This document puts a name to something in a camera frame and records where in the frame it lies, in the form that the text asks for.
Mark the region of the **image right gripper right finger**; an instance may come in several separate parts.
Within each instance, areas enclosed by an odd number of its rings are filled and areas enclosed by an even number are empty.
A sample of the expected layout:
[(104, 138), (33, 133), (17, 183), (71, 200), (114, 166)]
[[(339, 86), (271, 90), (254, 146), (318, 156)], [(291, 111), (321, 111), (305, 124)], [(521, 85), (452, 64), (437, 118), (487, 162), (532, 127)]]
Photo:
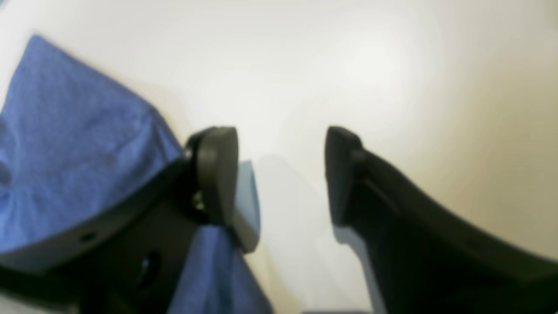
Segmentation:
[(375, 314), (555, 314), (557, 263), (439, 205), (358, 135), (327, 129), (333, 232), (361, 261)]

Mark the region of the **image right gripper white left finger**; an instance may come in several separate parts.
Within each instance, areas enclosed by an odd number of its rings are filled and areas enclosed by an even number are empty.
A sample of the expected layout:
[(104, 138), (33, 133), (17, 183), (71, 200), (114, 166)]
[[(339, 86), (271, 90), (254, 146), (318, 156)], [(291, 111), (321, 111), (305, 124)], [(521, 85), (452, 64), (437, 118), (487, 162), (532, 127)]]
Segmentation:
[(223, 227), (243, 253), (260, 239), (252, 164), (235, 127), (193, 134), (179, 157), (108, 211), (1, 254), (1, 296), (67, 314), (163, 314), (193, 238)]

